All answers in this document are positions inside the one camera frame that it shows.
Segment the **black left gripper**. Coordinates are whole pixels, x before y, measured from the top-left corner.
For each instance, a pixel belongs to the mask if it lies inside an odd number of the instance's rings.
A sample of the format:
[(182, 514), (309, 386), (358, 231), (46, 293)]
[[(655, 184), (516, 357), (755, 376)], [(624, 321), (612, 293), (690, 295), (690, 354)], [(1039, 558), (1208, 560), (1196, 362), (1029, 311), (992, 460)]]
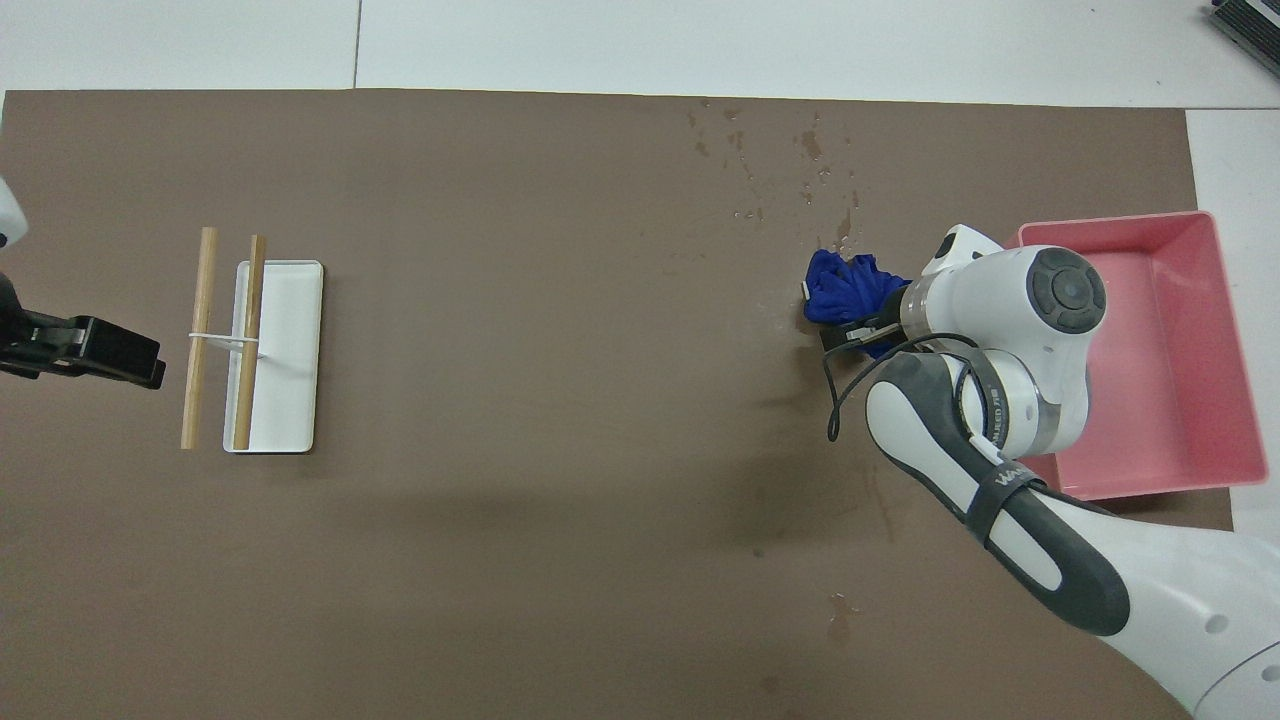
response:
[[(20, 369), (9, 350), (20, 341)], [(77, 315), (52, 316), (23, 313), (13, 283), (1, 274), (1, 369), (36, 379), (42, 374), (93, 375), (120, 380), (145, 389), (160, 389), (166, 364), (159, 357), (160, 343), (106, 322)]]

